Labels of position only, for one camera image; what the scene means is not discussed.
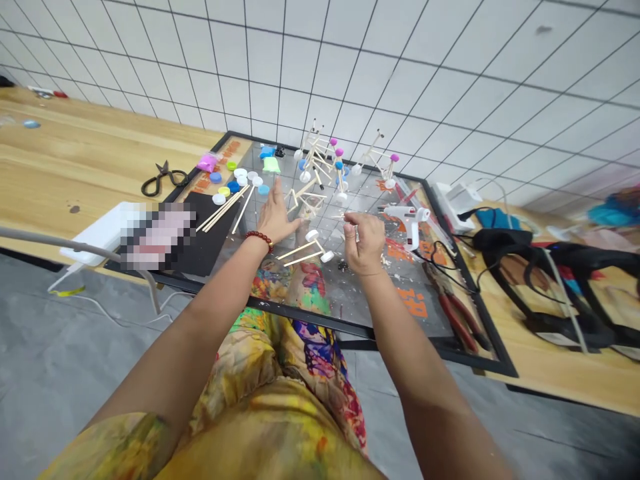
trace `scissors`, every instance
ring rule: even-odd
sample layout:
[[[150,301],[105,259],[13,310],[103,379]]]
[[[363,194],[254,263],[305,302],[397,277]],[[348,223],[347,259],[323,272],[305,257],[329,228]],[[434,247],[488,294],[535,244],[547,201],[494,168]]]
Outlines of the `scissors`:
[[[176,187],[182,187],[183,185],[188,184],[189,178],[187,177],[187,174],[185,172],[183,172],[182,170],[169,170],[169,160],[165,160],[165,163],[164,165],[162,165],[162,167],[157,163],[155,164],[155,166],[158,167],[158,171],[160,173],[156,177],[150,178],[149,180],[147,180],[142,184],[142,188],[140,190],[142,190],[142,194],[144,196],[155,197],[158,193],[160,193],[160,179],[165,175],[169,176],[169,178],[171,179],[171,183],[174,184]],[[182,175],[183,178],[180,181],[176,181],[175,178],[173,177],[174,175]],[[147,191],[148,186],[150,186],[150,184],[152,184],[154,181],[155,181],[155,190],[152,192],[148,192]]]
[[[480,330],[480,326],[478,326],[468,308],[455,296],[449,279],[428,262],[424,262],[422,268],[431,280],[432,286],[438,292],[440,306],[445,311],[451,327],[462,344],[471,352],[478,353],[478,347],[475,344],[477,341],[484,350],[491,351],[491,342]]]

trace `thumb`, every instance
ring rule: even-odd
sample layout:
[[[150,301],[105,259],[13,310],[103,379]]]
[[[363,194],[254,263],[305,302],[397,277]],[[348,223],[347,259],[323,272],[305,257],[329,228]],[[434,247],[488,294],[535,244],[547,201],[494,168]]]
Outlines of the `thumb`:
[[[347,258],[358,256],[358,245],[355,242],[355,227],[345,223],[345,253]]]

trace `white tiled wall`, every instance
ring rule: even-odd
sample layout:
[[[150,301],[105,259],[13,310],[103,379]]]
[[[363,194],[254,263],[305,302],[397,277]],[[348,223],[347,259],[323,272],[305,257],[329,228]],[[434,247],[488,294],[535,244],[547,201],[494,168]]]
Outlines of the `white tiled wall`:
[[[640,182],[640,0],[0,0],[22,85],[574,215]],[[487,180],[481,193],[501,197]]]

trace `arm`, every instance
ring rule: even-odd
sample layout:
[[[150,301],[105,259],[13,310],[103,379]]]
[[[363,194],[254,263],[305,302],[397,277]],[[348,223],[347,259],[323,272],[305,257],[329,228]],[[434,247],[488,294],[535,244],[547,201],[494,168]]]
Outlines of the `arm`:
[[[278,178],[262,209],[258,230],[276,243],[298,225],[299,221],[287,220]],[[268,250],[260,238],[244,240],[145,352],[85,428],[122,413],[156,413],[171,430],[173,451],[202,394],[220,344],[245,308],[255,272]]]
[[[362,282],[382,359],[398,390],[405,422],[425,478],[506,479],[512,474],[491,436],[380,264],[384,223],[346,213],[345,251]]]

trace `white glue gun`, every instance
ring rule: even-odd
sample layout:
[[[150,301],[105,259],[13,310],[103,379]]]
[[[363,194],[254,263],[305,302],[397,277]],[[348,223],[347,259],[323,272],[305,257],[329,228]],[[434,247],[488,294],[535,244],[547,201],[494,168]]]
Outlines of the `white glue gun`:
[[[428,221],[431,211],[427,208],[415,207],[380,207],[384,213],[390,217],[396,217],[404,224],[407,230],[407,242],[404,244],[405,250],[416,250],[420,246],[420,236],[418,223]]]

